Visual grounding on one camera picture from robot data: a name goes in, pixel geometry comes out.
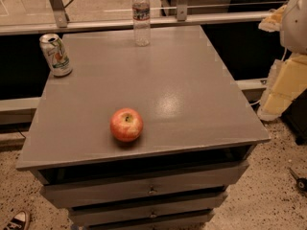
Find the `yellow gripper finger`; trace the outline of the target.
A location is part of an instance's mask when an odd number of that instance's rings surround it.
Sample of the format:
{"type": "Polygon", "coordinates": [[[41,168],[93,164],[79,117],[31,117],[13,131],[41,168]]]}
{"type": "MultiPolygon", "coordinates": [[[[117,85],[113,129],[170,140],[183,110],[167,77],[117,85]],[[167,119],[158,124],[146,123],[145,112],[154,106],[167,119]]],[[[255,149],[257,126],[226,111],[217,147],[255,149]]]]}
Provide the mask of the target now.
{"type": "Polygon", "coordinates": [[[269,33],[279,32],[281,28],[283,13],[286,8],[287,6],[283,5],[276,10],[272,9],[272,13],[259,23],[258,28],[269,33]]]}
{"type": "Polygon", "coordinates": [[[307,89],[307,56],[291,54],[285,61],[276,59],[267,79],[267,88],[257,110],[263,121],[280,117],[291,103],[307,89]]]}

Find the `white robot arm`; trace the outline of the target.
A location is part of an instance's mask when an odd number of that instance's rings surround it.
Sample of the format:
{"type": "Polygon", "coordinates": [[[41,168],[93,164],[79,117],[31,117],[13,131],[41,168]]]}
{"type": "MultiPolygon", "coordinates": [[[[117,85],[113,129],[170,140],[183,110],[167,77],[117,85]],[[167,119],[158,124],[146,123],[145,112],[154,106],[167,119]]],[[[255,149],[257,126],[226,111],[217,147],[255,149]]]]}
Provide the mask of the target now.
{"type": "Polygon", "coordinates": [[[257,110],[261,120],[273,121],[307,89],[307,0],[288,0],[258,28],[279,32],[281,46],[291,52],[288,59],[274,61],[257,110]]]}

